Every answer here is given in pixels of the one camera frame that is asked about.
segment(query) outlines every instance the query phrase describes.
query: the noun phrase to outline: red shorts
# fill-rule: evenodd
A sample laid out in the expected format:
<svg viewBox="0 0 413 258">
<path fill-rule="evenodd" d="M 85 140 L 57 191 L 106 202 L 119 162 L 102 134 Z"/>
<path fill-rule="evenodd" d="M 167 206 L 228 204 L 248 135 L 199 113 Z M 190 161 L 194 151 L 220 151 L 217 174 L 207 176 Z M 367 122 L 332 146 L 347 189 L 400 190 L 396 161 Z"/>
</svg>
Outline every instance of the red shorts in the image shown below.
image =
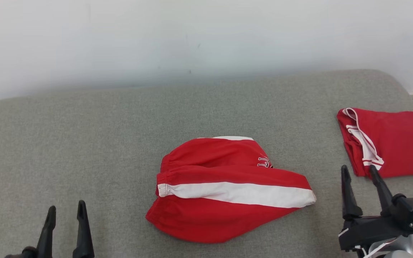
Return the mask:
<svg viewBox="0 0 413 258">
<path fill-rule="evenodd" d="M 192 139 L 162 160 L 146 219 L 174 237 L 225 242 L 313 204 L 300 174 L 272 168 L 248 137 Z"/>
<path fill-rule="evenodd" d="M 383 178 L 413 175 L 413 112 L 345 108 L 337 119 L 357 176 L 370 176 L 371 164 Z"/>
</svg>

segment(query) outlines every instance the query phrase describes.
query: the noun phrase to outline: white cable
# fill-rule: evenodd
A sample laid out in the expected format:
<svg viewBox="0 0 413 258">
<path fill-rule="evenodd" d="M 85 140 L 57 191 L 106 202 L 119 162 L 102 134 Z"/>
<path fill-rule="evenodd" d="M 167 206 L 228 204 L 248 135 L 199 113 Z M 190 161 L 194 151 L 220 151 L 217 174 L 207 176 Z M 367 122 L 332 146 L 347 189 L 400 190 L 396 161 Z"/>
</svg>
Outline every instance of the white cable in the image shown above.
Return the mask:
<svg viewBox="0 0 413 258">
<path fill-rule="evenodd" d="M 363 258 L 370 258 L 370 257 L 372 257 L 372 255 L 373 255 L 374 253 L 380 251 L 380 249 L 382 249 L 385 245 L 391 244 L 391 243 L 394 242 L 396 239 L 397 239 L 397 238 L 382 243 L 381 245 L 379 245 L 377 248 L 375 248 L 374 250 L 372 250 L 368 255 L 364 256 Z"/>
<path fill-rule="evenodd" d="M 364 248 L 362 248 L 361 245 L 355 245 L 355 248 L 358 250 L 362 250 L 362 253 L 364 253 L 365 256 L 367 255 L 366 250 L 364 250 Z"/>
</svg>

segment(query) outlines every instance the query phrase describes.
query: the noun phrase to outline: white stripe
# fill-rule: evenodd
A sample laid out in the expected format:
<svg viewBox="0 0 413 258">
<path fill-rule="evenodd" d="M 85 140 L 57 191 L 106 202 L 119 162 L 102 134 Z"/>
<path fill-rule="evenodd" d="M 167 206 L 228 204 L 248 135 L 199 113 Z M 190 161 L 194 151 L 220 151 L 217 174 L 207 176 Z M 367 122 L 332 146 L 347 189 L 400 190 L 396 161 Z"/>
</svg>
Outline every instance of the white stripe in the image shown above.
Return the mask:
<svg viewBox="0 0 413 258">
<path fill-rule="evenodd" d="M 353 108 L 346 108 L 343 110 L 343 113 L 349 116 L 351 119 L 356 121 L 356 126 L 354 125 L 347 125 L 347 131 L 354 135 L 356 139 L 358 139 L 362 146 L 362 159 L 363 160 L 372 160 L 375 163 L 384 164 L 383 159 L 377 154 L 377 149 L 375 148 L 374 142 L 369 138 L 367 134 L 361 131 L 359 127 L 359 117 L 356 111 Z M 368 166 L 370 162 L 364 161 L 363 165 Z M 375 165 L 377 170 L 380 170 L 382 166 Z"/>
<path fill-rule="evenodd" d="M 302 208 L 316 201 L 313 191 L 309 189 L 263 186 L 254 183 L 184 183 L 175 186 L 161 183 L 157 187 L 160 197 L 175 195 L 179 198 L 206 198 L 233 204 Z"/>
<path fill-rule="evenodd" d="M 374 165 L 374 167 L 375 167 L 377 170 L 380 170 L 380 169 L 382 168 L 381 165 L 374 164 L 374 163 L 372 163 L 372 162 L 370 162 L 370 161 L 363 161 L 363 162 L 362 162 L 362 165 L 363 165 L 363 166 Z"/>
<path fill-rule="evenodd" d="M 229 140 L 250 139 L 250 140 L 254 140 L 253 138 L 250 138 L 250 137 L 213 137 L 213 139 L 229 139 Z"/>
</svg>

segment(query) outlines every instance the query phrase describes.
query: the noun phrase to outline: white wall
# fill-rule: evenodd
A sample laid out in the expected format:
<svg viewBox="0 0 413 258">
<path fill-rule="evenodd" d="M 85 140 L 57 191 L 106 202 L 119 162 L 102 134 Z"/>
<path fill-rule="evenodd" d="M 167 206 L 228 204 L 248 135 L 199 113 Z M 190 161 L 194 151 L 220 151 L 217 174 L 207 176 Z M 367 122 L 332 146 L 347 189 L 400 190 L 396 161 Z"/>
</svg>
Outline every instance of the white wall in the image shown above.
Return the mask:
<svg viewBox="0 0 413 258">
<path fill-rule="evenodd" d="M 0 0 L 0 99 L 350 68 L 413 93 L 413 1 Z"/>
</svg>

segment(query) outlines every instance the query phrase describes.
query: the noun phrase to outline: gray upholstered table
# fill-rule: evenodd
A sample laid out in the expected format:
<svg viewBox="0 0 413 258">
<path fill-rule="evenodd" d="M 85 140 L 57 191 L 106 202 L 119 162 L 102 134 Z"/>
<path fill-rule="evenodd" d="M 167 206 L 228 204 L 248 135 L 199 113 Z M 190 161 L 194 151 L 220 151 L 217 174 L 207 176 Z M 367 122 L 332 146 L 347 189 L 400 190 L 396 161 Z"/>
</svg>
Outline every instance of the gray upholstered table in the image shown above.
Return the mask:
<svg viewBox="0 0 413 258">
<path fill-rule="evenodd" d="M 0 257 L 36 245 L 53 204 L 53 256 L 70 256 L 79 199 L 97 257 L 354 257 L 337 242 L 340 167 L 351 166 L 336 113 L 350 106 L 413 111 L 400 84 L 372 70 L 0 101 Z M 159 232 L 144 215 L 162 157 L 189 139 L 219 135 L 254 138 L 275 167 L 308 178 L 317 203 L 224 244 Z M 413 177 L 386 182 L 413 196 Z M 372 183 L 352 184 L 365 215 L 378 214 Z"/>
</svg>

